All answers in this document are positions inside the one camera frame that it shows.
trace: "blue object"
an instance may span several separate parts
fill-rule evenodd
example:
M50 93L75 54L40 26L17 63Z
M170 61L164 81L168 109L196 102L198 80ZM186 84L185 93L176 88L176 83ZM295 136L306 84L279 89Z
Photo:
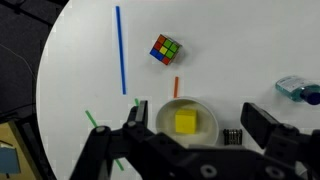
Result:
M20 173L19 161L15 148L0 148L0 173Z
M292 101L320 104L320 86L298 76L288 76L276 83L276 89Z
M120 19L120 7L116 6L117 14L117 26L118 26L118 40L119 40L119 53L120 53L120 68L121 68L121 81L122 81L122 94L127 94L126 78L124 70L124 58L123 58L123 45L122 45L122 31L121 31L121 19Z
M159 53L159 51L157 51L156 49L152 49L150 54L153 56L153 57L157 57L157 54Z
M162 59L164 58L164 55L159 52L159 53L156 55L156 58L157 58L159 61L162 61Z

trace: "white table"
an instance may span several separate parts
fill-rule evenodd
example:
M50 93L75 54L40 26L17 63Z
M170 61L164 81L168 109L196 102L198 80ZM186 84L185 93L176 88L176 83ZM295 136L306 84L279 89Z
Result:
M121 7L128 95L121 92L115 5ZM291 102L275 82L297 74L319 82L319 1L70 1L42 55L37 109L42 140L58 179L68 179L92 124L117 129L134 98L149 101L155 132L159 108L180 96L205 102L220 128L239 128L244 102L254 102L303 131L319 128L320 110ZM149 55L162 33L183 45L184 57L166 67ZM255 148L246 137L244 144ZM136 179L114 167L114 179Z

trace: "green stick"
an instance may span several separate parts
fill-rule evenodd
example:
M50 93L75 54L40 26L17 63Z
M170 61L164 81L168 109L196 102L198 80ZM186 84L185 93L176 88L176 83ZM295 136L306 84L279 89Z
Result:
M134 102L136 103L136 106L139 106L139 100L137 98L134 99Z
M90 121L92 122L93 126L96 128L98 127L96 121L93 119L93 117L91 116L90 112L88 110L85 111L88 118L90 119ZM121 171L124 171L122 164L120 163L120 161L118 159L116 159L116 163L118 164L119 168Z

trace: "white bowl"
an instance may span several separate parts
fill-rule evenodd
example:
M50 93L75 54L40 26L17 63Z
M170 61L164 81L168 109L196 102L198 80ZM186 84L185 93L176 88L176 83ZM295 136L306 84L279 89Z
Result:
M195 134L175 132L175 113L178 109L197 110ZM195 98L180 97L162 106L156 118L156 129L163 132L184 147L189 145L214 145L219 136L219 126L214 114Z

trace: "orange stick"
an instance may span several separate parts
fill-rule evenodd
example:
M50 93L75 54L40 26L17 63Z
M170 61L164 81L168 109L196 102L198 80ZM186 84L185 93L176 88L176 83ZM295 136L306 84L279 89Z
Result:
M173 98L178 97L178 87L179 87L179 77L176 76L174 79L174 92L173 92Z

